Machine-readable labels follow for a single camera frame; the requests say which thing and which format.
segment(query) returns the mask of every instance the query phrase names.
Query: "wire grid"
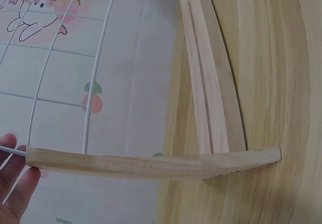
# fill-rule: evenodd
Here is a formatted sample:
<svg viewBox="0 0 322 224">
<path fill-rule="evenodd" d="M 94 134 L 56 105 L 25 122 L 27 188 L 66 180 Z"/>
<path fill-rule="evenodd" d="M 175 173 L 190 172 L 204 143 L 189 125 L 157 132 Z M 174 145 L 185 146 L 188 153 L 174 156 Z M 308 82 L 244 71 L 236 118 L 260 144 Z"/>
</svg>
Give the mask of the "wire grid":
<svg viewBox="0 0 322 224">
<path fill-rule="evenodd" d="M 6 1 L 7 0 L 3 0 L 3 3 L 0 5 L 0 8 L 4 5 L 4 3 Z M 101 56 L 101 52 L 102 52 L 104 37 L 105 37 L 105 34 L 106 34 L 108 20 L 109 20 L 110 14 L 111 14 L 111 9 L 112 9 L 112 5 L 113 5 L 114 0 L 110 0 L 110 2 L 109 2 L 108 8 L 107 8 L 107 12 L 106 12 L 105 18 L 103 20 L 102 32 L 101 32 L 101 35 L 100 35 L 99 44 L 98 44 L 98 48 L 97 48 L 97 52 L 96 52 L 96 55 L 95 56 L 81 54 L 81 53 L 76 53 L 76 52 L 70 52 L 70 51 L 64 51 L 64 50 L 58 50 L 58 49 L 54 49 L 53 48 L 54 43 L 55 43 L 55 41 L 57 39 L 57 36 L 58 36 L 58 33 L 59 33 L 59 29 L 62 26 L 65 17 L 69 15 L 68 14 L 68 11 L 69 11 L 69 8 L 71 7 L 72 2 L 73 2 L 73 0 L 70 1 L 69 5 L 68 5 L 68 7 L 66 9 L 66 12 L 64 14 L 62 14 L 63 15 L 63 18 L 61 19 L 61 22 L 60 22 L 60 24 L 59 24 L 59 26 L 57 28 L 57 31 L 56 31 L 56 33 L 54 35 L 54 38 L 53 38 L 52 43 L 51 43 L 51 45 L 50 45 L 49 48 L 38 47 L 38 46 L 26 46 L 26 45 L 11 44 L 11 41 L 13 39 L 13 36 L 14 36 L 15 32 L 17 31 L 18 25 L 22 22 L 25 14 L 27 12 L 32 12 L 32 11 L 29 11 L 29 7 L 32 5 L 32 3 L 30 5 L 28 5 L 28 7 L 27 7 L 27 9 L 25 11 L 14 11 L 14 12 L 23 12 L 23 14 L 22 14 L 22 16 L 20 18 L 20 21 L 18 22 L 15 30 L 13 31 L 13 33 L 12 33 L 12 35 L 11 35 L 8 43 L 7 44 L 0 43 L 1 45 L 6 45 L 5 50 L 3 52 L 3 55 L 2 55 L 2 57 L 0 59 L 0 65 L 1 65 L 1 63 L 3 61 L 3 58 L 4 58 L 5 54 L 6 54 L 6 51 L 7 51 L 8 47 L 10 45 L 12 45 L 12 46 L 22 46 L 22 47 L 37 48 L 37 49 L 48 49 L 48 54 L 47 54 L 47 57 L 46 57 L 46 60 L 45 60 L 45 63 L 44 63 L 44 66 L 43 66 L 43 69 L 42 69 L 42 72 L 41 72 L 41 76 L 40 76 L 40 79 L 39 79 L 39 82 L 38 82 L 38 86 L 37 86 L 37 90 L 36 90 L 36 93 L 35 93 L 35 96 L 34 97 L 29 97 L 29 96 L 25 96 L 25 95 L 21 95 L 21 94 L 14 94 L 14 93 L 2 92 L 2 91 L 0 91 L 0 94 L 8 95 L 8 96 L 14 96 L 14 97 L 20 97 L 20 98 L 26 98 L 26 99 L 33 99 L 34 100 L 33 107 L 32 107 L 32 112 L 31 112 L 31 117 L 30 117 L 29 129 L 28 129 L 27 147 L 30 147 L 31 131 L 32 131 L 32 125 L 33 125 L 33 119 L 34 119 L 34 115 L 35 115 L 35 109 L 36 109 L 36 103 L 37 103 L 37 101 L 51 102 L 51 103 L 68 105 L 68 106 L 74 106 L 74 107 L 83 107 L 83 108 L 86 107 L 86 117 L 85 117 L 85 124 L 84 124 L 84 137 L 83 137 L 83 150 L 82 150 L 82 154 L 87 155 L 87 153 L 88 153 L 89 131 L 90 131 L 90 120 L 91 120 L 91 109 L 92 109 L 93 93 L 94 93 L 94 82 L 95 82 L 96 76 L 97 76 L 97 70 L 98 70 L 100 56 Z M 38 97 L 39 91 L 40 91 L 40 87 L 41 87 L 41 83 L 42 83 L 42 80 L 43 80 L 43 77 L 44 77 L 44 73 L 45 73 L 45 70 L 46 70 L 46 67 L 47 67 L 47 64 L 48 64 L 48 61 L 49 61 L 49 57 L 50 57 L 50 54 L 51 54 L 52 51 L 66 52 L 66 53 L 83 55 L 83 56 L 89 56 L 89 57 L 94 57 L 95 58 L 94 66 L 93 66 L 93 71 L 92 71 L 92 77 L 91 77 L 91 83 L 90 83 L 90 89 L 89 89 L 89 97 L 88 97 L 88 102 L 87 102 L 86 105 L 73 104 L 73 103 L 67 103 L 67 102 L 64 102 L 64 101 L 50 100 L 50 99 L 45 99 L 45 98 L 39 98 Z M 18 151 L 18 150 L 13 150 L 11 148 L 6 148 L 6 147 L 3 147 L 3 146 L 0 146 L 0 151 L 1 150 L 6 151 L 6 152 L 9 152 L 11 154 L 16 154 L 16 155 L 21 155 L 21 156 L 25 156 L 26 155 L 25 152 Z"/>
</svg>

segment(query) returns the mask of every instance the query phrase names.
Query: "cartoon fruit drawing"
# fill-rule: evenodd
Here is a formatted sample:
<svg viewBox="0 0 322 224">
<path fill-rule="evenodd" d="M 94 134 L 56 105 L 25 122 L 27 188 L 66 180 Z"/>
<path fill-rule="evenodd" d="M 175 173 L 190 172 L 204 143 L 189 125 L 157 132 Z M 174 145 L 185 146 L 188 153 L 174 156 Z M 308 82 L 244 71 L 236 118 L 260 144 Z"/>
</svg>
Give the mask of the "cartoon fruit drawing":
<svg viewBox="0 0 322 224">
<path fill-rule="evenodd" d="M 66 13 L 67 8 L 68 8 L 71 1 L 72 0 L 56 0 L 55 12 L 63 13 L 63 14 Z M 77 0 L 73 0 L 70 5 L 68 14 L 76 15 L 78 13 L 78 8 L 79 8 L 79 4 L 78 4 Z M 58 18 L 60 20 L 62 20 L 63 15 L 58 15 Z M 64 19 L 64 23 L 68 23 L 69 21 L 73 20 L 74 18 L 75 18 L 75 16 L 66 15 L 66 17 Z"/>
<path fill-rule="evenodd" d="M 85 91 L 87 93 L 90 92 L 90 86 L 91 86 L 91 83 L 87 83 L 85 86 Z M 93 113 L 99 113 L 103 108 L 102 100 L 97 95 L 97 94 L 100 94 L 101 92 L 102 92 L 102 87 L 100 86 L 100 84 L 98 84 L 97 82 L 94 82 L 94 92 L 93 92 L 93 101 L 92 101 L 92 109 L 91 109 Z M 85 96 L 82 104 L 86 105 L 88 99 L 89 99 L 89 95 Z"/>
<path fill-rule="evenodd" d="M 72 3 L 71 3 L 70 8 L 68 10 L 68 14 L 76 15 L 78 13 L 78 8 L 81 5 L 80 4 L 81 0 L 49 0 L 49 1 L 47 1 L 46 5 L 48 7 L 54 6 L 55 12 L 65 14 L 70 2 L 72 2 Z M 58 15 L 58 18 L 60 20 L 62 20 L 63 15 Z M 64 19 L 64 23 L 68 23 L 69 21 L 73 20 L 74 18 L 75 18 L 75 16 L 66 15 L 66 17 Z"/>
</svg>

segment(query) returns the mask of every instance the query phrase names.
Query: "peach illustration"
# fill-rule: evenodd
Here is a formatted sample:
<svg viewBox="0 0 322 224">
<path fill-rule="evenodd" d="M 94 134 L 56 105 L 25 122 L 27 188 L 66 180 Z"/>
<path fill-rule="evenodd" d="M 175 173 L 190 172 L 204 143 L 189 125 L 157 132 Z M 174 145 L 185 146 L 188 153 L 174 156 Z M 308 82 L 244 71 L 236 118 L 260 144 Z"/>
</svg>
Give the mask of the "peach illustration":
<svg viewBox="0 0 322 224">
<path fill-rule="evenodd" d="M 68 14 L 73 14 L 76 15 L 78 13 L 79 9 L 79 3 L 77 0 L 56 0 L 55 2 L 55 12 L 57 13 L 66 13 L 67 8 L 72 1 Z M 63 15 L 58 15 L 58 18 L 62 20 Z M 75 17 L 74 16 L 66 16 L 64 19 L 64 23 L 68 23 L 69 21 L 73 20 Z"/>
<path fill-rule="evenodd" d="M 89 96 L 88 95 L 85 96 L 85 98 L 83 99 L 82 104 L 86 105 L 88 99 L 89 99 Z M 99 113 L 102 110 L 102 108 L 103 108 L 103 103 L 102 103 L 101 98 L 98 95 L 93 94 L 92 112 L 93 113 Z"/>
</svg>

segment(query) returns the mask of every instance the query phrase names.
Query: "wooden slat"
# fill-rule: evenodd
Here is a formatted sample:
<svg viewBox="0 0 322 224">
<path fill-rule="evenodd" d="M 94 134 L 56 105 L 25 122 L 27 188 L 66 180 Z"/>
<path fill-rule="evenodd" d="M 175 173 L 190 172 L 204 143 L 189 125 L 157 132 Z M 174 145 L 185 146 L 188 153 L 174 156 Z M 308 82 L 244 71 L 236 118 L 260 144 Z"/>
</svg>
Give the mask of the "wooden slat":
<svg viewBox="0 0 322 224">
<path fill-rule="evenodd" d="M 236 89 L 211 0 L 180 0 L 187 40 L 199 148 L 246 150 Z"/>
<path fill-rule="evenodd" d="M 281 160 L 278 147 L 215 155 L 132 158 L 91 156 L 28 148 L 26 164 L 51 171 L 112 178 L 205 179 L 252 169 Z"/>
</svg>

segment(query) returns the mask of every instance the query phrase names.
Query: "pink heart doodle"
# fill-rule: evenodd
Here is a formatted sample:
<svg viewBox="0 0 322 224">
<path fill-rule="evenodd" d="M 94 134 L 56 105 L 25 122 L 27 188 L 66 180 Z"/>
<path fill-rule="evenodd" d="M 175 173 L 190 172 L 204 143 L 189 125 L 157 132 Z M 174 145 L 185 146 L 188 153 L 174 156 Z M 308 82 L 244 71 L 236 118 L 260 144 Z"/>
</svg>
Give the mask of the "pink heart doodle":
<svg viewBox="0 0 322 224">
<path fill-rule="evenodd" d="M 63 26 L 63 25 L 60 26 L 58 34 L 62 34 L 62 35 L 67 34 L 67 30 L 66 30 L 65 26 Z"/>
<path fill-rule="evenodd" d="M 18 2 L 18 0 L 10 0 L 8 3 L 9 3 L 9 4 L 16 5 L 16 4 L 17 4 L 17 2 Z"/>
</svg>

